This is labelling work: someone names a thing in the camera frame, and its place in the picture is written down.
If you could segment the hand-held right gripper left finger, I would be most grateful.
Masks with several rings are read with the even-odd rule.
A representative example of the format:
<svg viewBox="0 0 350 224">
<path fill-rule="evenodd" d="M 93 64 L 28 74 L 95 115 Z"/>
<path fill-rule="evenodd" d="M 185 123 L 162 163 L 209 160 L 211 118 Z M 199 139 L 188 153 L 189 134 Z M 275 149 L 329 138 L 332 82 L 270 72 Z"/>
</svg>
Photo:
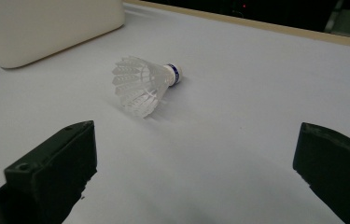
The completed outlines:
<svg viewBox="0 0 350 224">
<path fill-rule="evenodd" d="M 4 170 L 5 217 L 10 224 L 62 224 L 96 172 L 94 122 L 67 126 Z"/>
</svg>

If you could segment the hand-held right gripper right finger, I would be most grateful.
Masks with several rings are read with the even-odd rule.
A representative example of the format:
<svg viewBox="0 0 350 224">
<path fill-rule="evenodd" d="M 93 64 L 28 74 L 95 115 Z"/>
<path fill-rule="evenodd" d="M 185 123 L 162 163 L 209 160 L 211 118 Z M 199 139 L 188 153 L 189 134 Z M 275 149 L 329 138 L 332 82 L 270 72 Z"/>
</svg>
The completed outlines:
<svg viewBox="0 0 350 224">
<path fill-rule="evenodd" d="M 301 125 L 293 169 L 345 224 L 350 224 L 350 138 L 331 129 Z"/>
</svg>

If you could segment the white feather shuttlecock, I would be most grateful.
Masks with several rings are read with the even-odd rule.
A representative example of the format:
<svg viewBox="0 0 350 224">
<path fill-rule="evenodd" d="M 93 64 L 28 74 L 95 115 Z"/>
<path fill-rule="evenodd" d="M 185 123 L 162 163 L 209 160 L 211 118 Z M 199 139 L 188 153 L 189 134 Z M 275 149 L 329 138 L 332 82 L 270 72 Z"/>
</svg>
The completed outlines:
<svg viewBox="0 0 350 224">
<path fill-rule="evenodd" d="M 121 106 L 139 118 L 150 115 L 167 90 L 183 77 L 178 65 L 159 65 L 132 56 L 115 63 L 112 74 L 112 84 Z"/>
</svg>

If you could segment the white plastic storage bin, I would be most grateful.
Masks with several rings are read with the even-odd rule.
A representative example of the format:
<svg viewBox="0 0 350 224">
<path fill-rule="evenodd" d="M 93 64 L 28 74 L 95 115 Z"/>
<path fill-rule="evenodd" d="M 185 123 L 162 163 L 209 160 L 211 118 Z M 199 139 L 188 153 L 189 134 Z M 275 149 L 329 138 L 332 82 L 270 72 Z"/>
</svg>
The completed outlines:
<svg viewBox="0 0 350 224">
<path fill-rule="evenodd" d="M 0 67 L 33 63 L 124 22 L 122 0 L 0 0 Z"/>
</svg>

